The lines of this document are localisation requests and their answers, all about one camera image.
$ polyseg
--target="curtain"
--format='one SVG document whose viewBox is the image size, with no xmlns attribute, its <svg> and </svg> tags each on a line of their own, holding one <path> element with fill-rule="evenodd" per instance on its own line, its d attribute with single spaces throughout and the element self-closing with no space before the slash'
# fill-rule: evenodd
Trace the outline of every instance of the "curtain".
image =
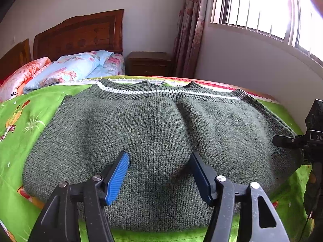
<svg viewBox="0 0 323 242">
<path fill-rule="evenodd" d="M 185 0 L 174 42 L 174 76 L 193 78 L 206 15 L 207 0 Z"/>
</svg>

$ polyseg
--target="ribbed trim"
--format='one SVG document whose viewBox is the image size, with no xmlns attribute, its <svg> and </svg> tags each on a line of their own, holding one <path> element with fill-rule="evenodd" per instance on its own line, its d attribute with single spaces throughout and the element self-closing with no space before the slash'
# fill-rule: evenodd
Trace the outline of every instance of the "ribbed trim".
<svg viewBox="0 0 323 242">
<path fill-rule="evenodd" d="M 101 79 L 89 89 L 96 97 L 110 100 L 136 100 L 161 96 L 172 100 L 185 97 L 201 101 L 237 103 L 247 95 L 240 89 L 232 92 L 215 92 L 194 82 L 185 87 L 170 87 L 156 86 L 155 84 L 148 86 L 147 83 L 142 86 L 139 84 L 120 84 Z"/>
</svg>

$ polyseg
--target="wooden nightstand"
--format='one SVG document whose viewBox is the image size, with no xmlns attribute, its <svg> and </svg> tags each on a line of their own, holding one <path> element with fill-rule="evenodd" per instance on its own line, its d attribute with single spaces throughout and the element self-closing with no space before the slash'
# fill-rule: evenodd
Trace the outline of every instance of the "wooden nightstand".
<svg viewBox="0 0 323 242">
<path fill-rule="evenodd" d="M 127 75 L 170 76 L 172 58 L 162 52 L 131 52 L 126 62 Z"/>
</svg>

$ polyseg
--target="metal screw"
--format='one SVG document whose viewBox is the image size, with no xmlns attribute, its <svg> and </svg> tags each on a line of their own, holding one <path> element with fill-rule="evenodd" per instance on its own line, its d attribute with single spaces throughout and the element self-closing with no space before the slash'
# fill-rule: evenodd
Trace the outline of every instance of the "metal screw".
<svg viewBox="0 0 323 242">
<path fill-rule="evenodd" d="M 96 174 L 92 177 L 92 180 L 95 181 L 95 182 L 98 182 L 102 179 L 102 177 L 99 175 L 99 174 Z"/>
<path fill-rule="evenodd" d="M 59 187 L 66 187 L 66 186 L 67 186 L 66 181 L 59 182 Z"/>
<path fill-rule="evenodd" d="M 257 182 L 251 182 L 251 187 L 254 188 L 254 189 L 258 189 L 260 187 L 259 183 Z"/>
<path fill-rule="evenodd" d="M 220 182 L 225 182 L 227 180 L 224 175 L 218 175 L 216 179 Z"/>
</svg>

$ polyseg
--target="wall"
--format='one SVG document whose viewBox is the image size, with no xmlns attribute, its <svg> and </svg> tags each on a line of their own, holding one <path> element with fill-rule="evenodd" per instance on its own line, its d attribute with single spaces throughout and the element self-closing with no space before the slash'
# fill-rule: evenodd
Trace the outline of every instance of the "wall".
<svg viewBox="0 0 323 242">
<path fill-rule="evenodd" d="M 305 131 L 305 118 L 313 101 L 323 100 L 323 68 L 296 48 L 289 46 L 290 52 L 283 50 L 282 43 L 273 38 L 255 32 L 253 34 L 258 36 L 246 35 L 239 30 L 246 33 L 249 30 L 236 30 L 231 26 L 208 24 L 211 4 L 213 0 L 208 0 L 195 78 L 270 94 L 287 108 Z"/>
<path fill-rule="evenodd" d="M 183 0 L 16 0 L 0 23 L 0 57 L 15 44 L 62 21 L 85 14 L 125 9 L 123 48 L 171 52 Z"/>
</svg>

